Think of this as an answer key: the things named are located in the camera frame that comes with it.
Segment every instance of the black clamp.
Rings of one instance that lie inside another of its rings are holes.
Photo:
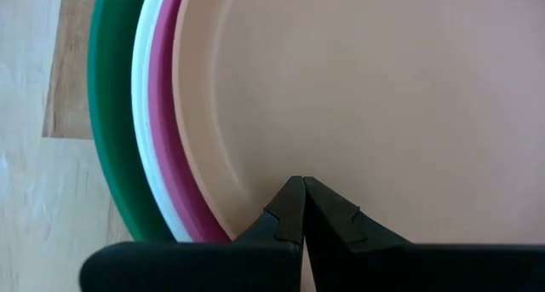
[[[414,244],[313,177],[291,177],[230,244],[120,243],[93,254],[83,292],[545,290],[545,246]]]

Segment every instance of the wooden surface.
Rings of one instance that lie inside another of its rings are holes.
[[[0,0],[0,291],[79,291],[129,239],[91,140],[41,137],[60,0]]]
[[[61,0],[43,136],[90,139],[87,44],[95,0]]]

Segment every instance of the stack of plates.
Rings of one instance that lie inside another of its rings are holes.
[[[136,240],[228,242],[312,175],[415,242],[542,243],[545,0],[97,0],[89,107]]]

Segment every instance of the wooden floor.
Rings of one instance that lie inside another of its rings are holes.
[[[60,0],[0,0],[0,291],[78,291],[129,239],[91,140],[42,139]]]

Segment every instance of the white plate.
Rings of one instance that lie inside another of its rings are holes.
[[[135,123],[136,141],[147,182],[152,189],[164,220],[175,239],[191,242],[164,184],[159,170],[157,156],[153,148],[152,131],[148,107],[148,75],[152,39],[163,0],[144,0],[135,35],[133,64],[131,73],[131,99]]]

